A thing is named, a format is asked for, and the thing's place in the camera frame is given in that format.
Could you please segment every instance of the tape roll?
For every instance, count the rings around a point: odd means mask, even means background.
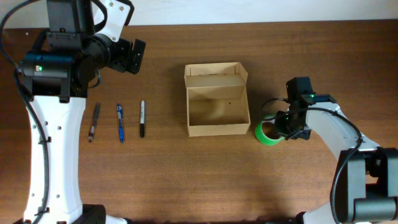
[[[267,118],[273,118],[275,115],[274,114],[270,114],[264,117],[264,119]],[[281,141],[283,141],[285,139],[285,137],[280,137],[279,139],[272,139],[266,136],[266,134],[264,134],[264,132],[262,131],[262,124],[264,123],[274,123],[274,121],[261,121],[255,130],[255,135],[256,138],[259,140],[259,142],[263,143],[266,146],[275,146],[276,144],[280,143]]]

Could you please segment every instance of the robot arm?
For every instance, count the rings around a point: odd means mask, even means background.
[[[398,151],[384,149],[361,134],[358,150],[347,155],[359,141],[357,131],[347,121],[339,105],[330,95],[317,95],[309,78],[294,78],[287,82],[289,112],[279,112],[275,130],[287,139],[309,139],[311,131],[320,135],[338,159],[336,188],[331,204],[297,216],[299,224],[369,223],[397,219]],[[366,175],[378,177],[376,184],[366,184]]]
[[[109,67],[137,73],[145,42],[119,38],[134,6],[92,0],[104,20],[94,25],[90,0],[47,0],[50,28],[27,53],[16,77],[29,112],[32,140],[30,192],[17,223],[126,224],[102,205],[83,205],[78,186],[78,143],[88,83]],[[50,50],[41,46],[47,38]]]

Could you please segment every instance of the brown table surface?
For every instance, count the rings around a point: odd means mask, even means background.
[[[12,57],[20,60],[37,34],[7,31]],[[273,219],[327,202],[336,161],[318,135],[274,147],[254,137],[261,104],[286,96],[293,77],[310,76],[313,89],[334,96],[369,138],[398,146],[398,21],[137,26],[122,36],[147,42],[141,71],[103,69],[102,84],[88,92],[80,131],[81,200],[105,205],[110,215],[157,222]],[[4,57],[0,62],[0,223],[11,223],[28,198],[30,132],[12,67]],[[212,62],[242,62],[249,72],[246,135],[187,135],[184,66]],[[90,144],[96,102],[102,107]],[[124,106],[124,144],[116,103]],[[277,109],[284,108],[275,104],[268,112]]]

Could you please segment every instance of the black cable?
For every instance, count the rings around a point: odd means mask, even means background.
[[[33,110],[32,105],[30,105],[29,103],[29,99],[27,97],[27,95],[25,94],[25,92],[23,91],[21,84],[19,82],[19,78],[18,78],[18,64],[13,61],[10,56],[7,54],[6,50],[4,49],[4,44],[3,44],[3,39],[2,39],[2,34],[4,31],[4,27],[6,26],[6,23],[8,21],[8,19],[16,12],[18,11],[20,8],[27,6],[30,3],[33,2],[37,2],[39,0],[30,0],[30,1],[25,1],[20,3],[19,5],[17,5],[16,7],[14,7],[13,9],[11,9],[3,18],[3,20],[0,23],[0,50],[3,54],[3,56],[7,59],[7,61],[11,64],[13,64],[13,66],[15,66],[15,71],[14,71],[14,80],[18,89],[19,94],[21,95],[26,108],[28,110],[28,112],[31,114],[36,127],[39,130],[39,134],[40,134],[40,138],[42,140],[42,146],[43,146],[43,157],[44,157],[44,193],[43,193],[43,199],[42,199],[42,205],[39,208],[38,213],[36,214],[36,219],[33,221],[32,224],[38,224],[38,222],[41,220],[41,218],[43,217],[43,214],[45,212],[47,212],[47,202],[49,199],[49,186],[50,186],[50,181],[49,181],[49,149],[48,149],[48,145],[47,145],[47,140],[45,138],[45,134],[44,134],[44,130],[43,127],[40,123],[39,118],[37,117],[35,111]]]
[[[287,99],[283,99],[283,98],[272,98],[272,99],[269,99],[269,100],[267,100],[267,101],[265,101],[263,104],[262,104],[262,106],[261,106],[261,110],[260,110],[260,117],[261,117],[261,119],[263,119],[265,116],[264,116],[264,107],[266,106],[266,104],[268,104],[268,103],[270,103],[270,102],[272,102],[272,101],[284,101],[285,103],[287,103]]]
[[[14,79],[15,83],[18,89],[19,94],[21,95],[25,106],[32,116],[37,129],[39,130],[40,138],[41,138],[41,144],[43,145],[43,157],[44,157],[44,194],[43,194],[43,199],[42,199],[42,206],[39,209],[39,212],[37,213],[37,217],[34,220],[33,224],[37,224],[40,219],[42,218],[43,214],[47,212],[47,201],[49,199],[49,149],[47,146],[47,139],[44,134],[43,126],[40,123],[39,118],[37,117],[37,114],[35,113],[32,105],[29,103],[29,99],[27,95],[25,94],[24,90],[21,87],[21,84],[19,83],[19,78],[18,78],[18,71],[15,69],[14,71]]]
[[[14,7],[13,9],[11,9],[11,10],[4,16],[3,20],[2,20],[1,23],[0,23],[0,50],[1,50],[2,54],[5,56],[5,58],[7,59],[7,61],[8,61],[9,63],[13,64],[15,67],[18,67],[18,64],[10,58],[10,56],[7,54],[6,50],[4,49],[4,44],[3,44],[3,41],[2,41],[2,33],[3,33],[3,30],[4,30],[4,27],[6,26],[6,22],[8,21],[8,19],[9,19],[16,11],[18,11],[20,8],[22,8],[22,7],[24,7],[24,6],[27,6],[27,5],[30,4],[30,3],[37,2],[37,1],[39,1],[39,0],[28,0],[28,1],[26,1],[26,2],[20,3],[19,5],[17,5],[17,6]]]
[[[263,121],[271,121],[273,119],[280,119],[280,118],[283,118],[284,116],[287,116],[288,114],[301,113],[301,112],[306,112],[306,111],[310,111],[310,110],[324,111],[324,112],[330,113],[333,116],[336,116],[336,117],[342,119],[344,122],[346,122],[348,125],[350,125],[355,130],[356,134],[358,135],[358,140],[356,141],[355,147],[350,149],[350,152],[346,155],[343,162],[341,162],[340,164],[337,164],[338,167],[336,169],[336,174],[333,179],[332,186],[331,186],[331,191],[330,191],[331,213],[333,215],[333,219],[335,220],[336,224],[340,224],[340,222],[338,221],[338,218],[337,218],[337,214],[336,214],[336,202],[335,202],[337,182],[338,182],[338,179],[340,178],[340,174],[341,174],[343,168],[345,167],[345,165],[347,165],[348,161],[352,158],[352,156],[355,155],[359,151],[359,147],[361,146],[361,144],[363,142],[361,131],[358,129],[358,127],[355,126],[354,123],[352,123],[349,119],[345,118],[343,115],[337,113],[337,111],[332,111],[332,110],[328,110],[328,109],[324,109],[324,108],[302,108],[302,109],[297,109],[297,110],[292,110],[292,111],[286,111],[285,113],[277,115],[273,118],[263,119]]]
[[[106,21],[108,20],[108,11],[106,10],[106,7],[99,1],[99,0],[91,0],[98,8],[101,10],[101,12],[104,14],[104,20],[102,20],[99,24],[94,26],[95,32],[100,31],[103,29],[106,25]]]

